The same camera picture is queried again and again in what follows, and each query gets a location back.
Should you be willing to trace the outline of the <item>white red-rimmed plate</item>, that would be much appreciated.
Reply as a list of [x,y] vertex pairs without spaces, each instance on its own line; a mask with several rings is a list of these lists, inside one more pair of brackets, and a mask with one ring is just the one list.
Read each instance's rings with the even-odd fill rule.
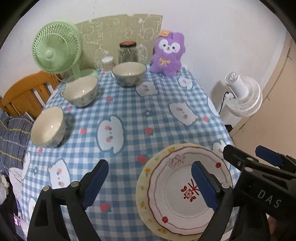
[[147,195],[156,222],[175,235],[202,233],[214,213],[192,177],[191,166],[195,161],[200,161],[220,182],[232,184],[224,161],[208,149],[186,146],[162,154],[152,168]]

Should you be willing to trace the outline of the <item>yellow floral plate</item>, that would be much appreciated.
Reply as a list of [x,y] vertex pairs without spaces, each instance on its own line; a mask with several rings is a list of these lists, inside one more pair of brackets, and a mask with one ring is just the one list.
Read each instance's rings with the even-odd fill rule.
[[156,167],[156,165],[159,163],[159,160],[160,160],[160,157],[162,154],[168,154],[173,149],[179,149],[181,147],[186,147],[186,146],[197,147],[199,145],[191,144],[191,143],[177,144],[177,145],[171,145],[171,146],[161,150],[160,152],[155,154],[149,161],[147,161],[147,163],[145,164],[145,166],[138,178],[138,181],[137,181],[136,203],[137,203],[138,213],[139,213],[142,221],[154,234],[156,234],[162,238],[165,238],[167,240],[197,240],[202,234],[202,233],[200,233],[198,235],[183,236],[183,235],[175,235],[175,234],[171,233],[167,229],[161,227],[156,222],[156,220],[152,214],[152,211],[150,210],[150,207],[149,207],[147,191],[148,191],[150,175],[152,173],[152,168]]

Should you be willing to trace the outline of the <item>ceramic bowl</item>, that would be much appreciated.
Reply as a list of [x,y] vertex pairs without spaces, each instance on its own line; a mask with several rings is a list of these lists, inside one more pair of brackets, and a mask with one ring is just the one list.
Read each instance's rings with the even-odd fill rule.
[[98,78],[85,76],[66,84],[62,94],[64,99],[77,108],[91,104],[98,91]]
[[124,62],[112,68],[112,74],[122,87],[134,87],[144,78],[147,67],[139,62]]
[[36,118],[31,129],[31,141],[43,148],[56,148],[65,137],[66,123],[63,109],[47,108]]

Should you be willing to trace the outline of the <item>beige door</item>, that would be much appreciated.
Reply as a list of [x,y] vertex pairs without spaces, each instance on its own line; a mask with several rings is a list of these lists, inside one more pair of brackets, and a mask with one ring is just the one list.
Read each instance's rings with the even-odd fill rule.
[[295,42],[290,34],[262,93],[258,112],[243,118],[231,131],[234,144],[252,156],[262,145],[295,157]]

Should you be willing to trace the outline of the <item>white standing fan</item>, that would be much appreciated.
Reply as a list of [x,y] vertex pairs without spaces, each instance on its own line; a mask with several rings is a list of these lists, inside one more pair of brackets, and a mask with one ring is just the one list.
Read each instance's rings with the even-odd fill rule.
[[235,126],[241,119],[254,115],[260,109],[263,95],[260,85],[252,77],[231,72],[224,81],[226,92],[218,112],[225,124]]

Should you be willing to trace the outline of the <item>blue plaid pillow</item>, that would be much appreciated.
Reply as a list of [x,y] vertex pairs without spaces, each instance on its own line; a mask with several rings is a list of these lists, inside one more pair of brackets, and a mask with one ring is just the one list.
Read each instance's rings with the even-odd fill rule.
[[10,168],[23,168],[32,126],[32,120],[26,116],[10,116],[1,111],[1,173],[5,176],[9,175]]

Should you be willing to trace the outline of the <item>blue checkered cat tablecloth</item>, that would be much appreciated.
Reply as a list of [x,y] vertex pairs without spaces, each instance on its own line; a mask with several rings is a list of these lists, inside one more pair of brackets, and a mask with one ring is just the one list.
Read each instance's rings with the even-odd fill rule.
[[175,78],[145,73],[142,86],[123,88],[100,73],[95,100],[76,108],[60,84],[45,104],[58,106],[66,120],[65,140],[56,148],[29,143],[20,206],[29,221],[42,188],[68,186],[105,159],[109,173],[87,215],[102,240],[159,240],[140,218],[135,200],[144,164],[162,149],[194,143],[221,154],[232,140],[211,99],[193,75]]

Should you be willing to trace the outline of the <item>purple plush bunny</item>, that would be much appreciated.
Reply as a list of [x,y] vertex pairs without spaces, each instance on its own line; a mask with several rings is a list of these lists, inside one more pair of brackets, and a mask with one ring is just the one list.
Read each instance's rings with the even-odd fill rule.
[[161,31],[154,43],[150,71],[173,78],[182,67],[181,57],[185,51],[185,37],[182,33]]

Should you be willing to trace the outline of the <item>glass jar red lid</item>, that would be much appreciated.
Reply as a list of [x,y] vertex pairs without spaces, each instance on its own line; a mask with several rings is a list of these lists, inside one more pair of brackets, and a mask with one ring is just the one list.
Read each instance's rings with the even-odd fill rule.
[[137,43],[135,41],[125,41],[119,44],[118,63],[137,62]]

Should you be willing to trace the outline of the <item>green desk fan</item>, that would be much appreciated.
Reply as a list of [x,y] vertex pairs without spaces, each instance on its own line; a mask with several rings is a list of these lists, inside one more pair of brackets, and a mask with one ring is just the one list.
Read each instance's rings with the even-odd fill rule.
[[78,28],[68,22],[54,21],[46,24],[34,38],[32,56],[37,66],[46,73],[62,74],[71,70],[72,74],[63,81],[93,76],[95,69],[80,70],[78,65],[82,53],[82,40]]

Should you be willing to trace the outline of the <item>green patterned mat board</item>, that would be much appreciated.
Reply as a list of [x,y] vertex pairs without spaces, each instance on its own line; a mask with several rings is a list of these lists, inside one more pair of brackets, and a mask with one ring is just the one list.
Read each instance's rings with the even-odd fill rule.
[[106,56],[112,56],[117,64],[119,44],[128,41],[137,43],[138,61],[150,63],[162,20],[162,15],[134,14],[105,16],[78,23],[76,27],[82,40],[80,69],[101,68],[101,59]]

